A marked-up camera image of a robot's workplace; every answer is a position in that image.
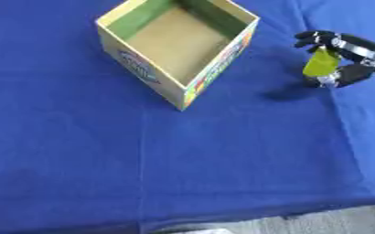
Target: open box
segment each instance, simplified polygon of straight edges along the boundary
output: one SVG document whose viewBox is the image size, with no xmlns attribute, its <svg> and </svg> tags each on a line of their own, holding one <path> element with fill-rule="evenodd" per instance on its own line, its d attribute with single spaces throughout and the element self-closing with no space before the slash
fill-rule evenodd
<svg viewBox="0 0 375 234">
<path fill-rule="evenodd" d="M 184 110 L 246 48 L 258 21 L 230 0 L 127 0 L 97 25 L 107 53 Z"/>
</svg>

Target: metal robot arm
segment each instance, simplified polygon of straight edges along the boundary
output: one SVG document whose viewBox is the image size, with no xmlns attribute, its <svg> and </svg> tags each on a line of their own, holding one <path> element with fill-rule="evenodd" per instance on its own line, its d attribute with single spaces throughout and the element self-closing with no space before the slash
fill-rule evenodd
<svg viewBox="0 0 375 234">
<path fill-rule="evenodd" d="M 354 62 L 352 65 L 339 67 L 325 77 L 306 78 L 310 87 L 342 88 L 369 79 L 375 73 L 375 42 L 330 31 L 307 31 L 295 37 L 298 39 L 296 48 L 312 45 L 308 52 L 314 53 L 320 47 L 325 47 L 343 59 Z"/>
</svg>

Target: blue table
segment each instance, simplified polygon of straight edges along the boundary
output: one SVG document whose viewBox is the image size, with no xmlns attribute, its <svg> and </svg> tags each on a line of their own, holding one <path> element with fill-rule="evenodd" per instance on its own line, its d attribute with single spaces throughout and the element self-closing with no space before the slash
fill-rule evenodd
<svg viewBox="0 0 375 234">
<path fill-rule="evenodd" d="M 186 112 L 102 52 L 118 0 L 0 0 L 0 231 L 291 215 L 375 204 L 375 79 L 300 86 L 293 34 L 375 40 L 375 1 L 237 0 L 250 48 Z"/>
</svg>

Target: yellow object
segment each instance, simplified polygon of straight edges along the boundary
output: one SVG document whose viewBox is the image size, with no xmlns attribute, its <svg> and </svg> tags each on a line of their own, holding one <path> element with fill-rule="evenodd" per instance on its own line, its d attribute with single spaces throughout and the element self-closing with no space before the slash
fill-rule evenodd
<svg viewBox="0 0 375 234">
<path fill-rule="evenodd" d="M 305 65 L 303 74 L 307 77 L 326 76 L 337 69 L 339 61 L 340 58 L 335 53 L 319 48 Z"/>
</svg>

